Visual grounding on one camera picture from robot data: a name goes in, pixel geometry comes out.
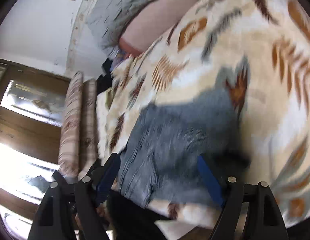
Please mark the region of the blue-grey denim pants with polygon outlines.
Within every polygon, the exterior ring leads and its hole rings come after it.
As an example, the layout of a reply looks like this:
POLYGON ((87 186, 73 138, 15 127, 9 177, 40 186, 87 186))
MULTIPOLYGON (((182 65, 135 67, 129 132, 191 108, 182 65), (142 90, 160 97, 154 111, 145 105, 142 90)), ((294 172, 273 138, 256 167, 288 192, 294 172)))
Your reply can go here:
POLYGON ((242 176, 250 164, 223 88, 206 90, 187 103, 146 106, 121 152, 118 191, 141 207, 154 199, 211 205, 197 169, 201 154, 229 176, 242 176))

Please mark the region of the black item beside bed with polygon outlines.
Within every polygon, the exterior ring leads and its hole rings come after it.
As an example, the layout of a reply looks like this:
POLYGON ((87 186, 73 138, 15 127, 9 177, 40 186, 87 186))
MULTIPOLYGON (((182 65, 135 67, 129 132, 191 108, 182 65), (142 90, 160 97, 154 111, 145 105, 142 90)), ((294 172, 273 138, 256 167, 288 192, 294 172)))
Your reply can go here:
POLYGON ((113 61, 110 59, 106 59, 106 61, 102 65, 102 69, 105 71, 104 75, 100 75, 96 80, 97 90, 96 94, 99 95, 106 91, 107 89, 114 87, 118 88, 119 80, 115 81, 115 85, 113 85, 113 76, 111 75, 111 66, 113 61))

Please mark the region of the dark wooden window frame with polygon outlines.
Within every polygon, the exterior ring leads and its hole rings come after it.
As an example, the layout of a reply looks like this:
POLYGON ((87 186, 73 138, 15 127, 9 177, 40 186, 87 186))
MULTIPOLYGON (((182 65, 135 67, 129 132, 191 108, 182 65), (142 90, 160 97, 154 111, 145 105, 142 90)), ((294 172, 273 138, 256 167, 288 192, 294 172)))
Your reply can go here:
POLYGON ((58 169, 70 80, 0 59, 0 205, 33 219, 58 169))

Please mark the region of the pink bed sheet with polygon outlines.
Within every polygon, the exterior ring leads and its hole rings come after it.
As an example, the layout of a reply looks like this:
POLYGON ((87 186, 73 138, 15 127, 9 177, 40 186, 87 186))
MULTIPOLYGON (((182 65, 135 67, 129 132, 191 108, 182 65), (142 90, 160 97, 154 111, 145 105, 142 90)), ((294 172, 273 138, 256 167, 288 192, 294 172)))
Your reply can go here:
POLYGON ((119 39, 119 48, 134 56, 140 55, 198 1, 152 1, 128 24, 119 39))

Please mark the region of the cream leaf-print fleece blanket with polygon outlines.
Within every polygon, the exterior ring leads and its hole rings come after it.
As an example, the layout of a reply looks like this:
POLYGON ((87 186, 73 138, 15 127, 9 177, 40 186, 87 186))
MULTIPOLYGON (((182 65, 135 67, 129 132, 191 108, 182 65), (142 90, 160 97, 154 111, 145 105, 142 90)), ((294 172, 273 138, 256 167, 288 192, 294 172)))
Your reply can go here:
MULTIPOLYGON (((238 117, 247 183, 267 181, 285 225, 310 217, 310 18, 298 0, 201 0, 119 80, 106 119, 107 153, 122 152, 149 104, 192 101, 225 89, 238 117)), ((212 227, 211 205, 154 199, 165 215, 212 227)))

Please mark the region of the grey quilted pillow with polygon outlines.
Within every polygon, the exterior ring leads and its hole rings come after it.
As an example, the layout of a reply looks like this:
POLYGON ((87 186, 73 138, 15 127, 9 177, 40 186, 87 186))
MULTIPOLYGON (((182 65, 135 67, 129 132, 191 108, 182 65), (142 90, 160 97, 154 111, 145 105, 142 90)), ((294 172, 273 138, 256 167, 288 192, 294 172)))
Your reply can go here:
POLYGON ((152 1, 154 0, 96 1, 86 24, 99 49, 107 57, 114 57, 118 50, 119 38, 126 25, 152 1))

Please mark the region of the striped beige rolled mattress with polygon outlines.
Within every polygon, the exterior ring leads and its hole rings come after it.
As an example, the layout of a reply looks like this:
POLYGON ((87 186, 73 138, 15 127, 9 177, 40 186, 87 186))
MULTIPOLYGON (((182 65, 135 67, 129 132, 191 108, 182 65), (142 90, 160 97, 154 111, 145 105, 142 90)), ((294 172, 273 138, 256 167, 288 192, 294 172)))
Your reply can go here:
POLYGON ((58 154, 59 171, 70 178, 76 178, 79 174, 82 90, 83 73, 77 72, 66 92, 58 154))

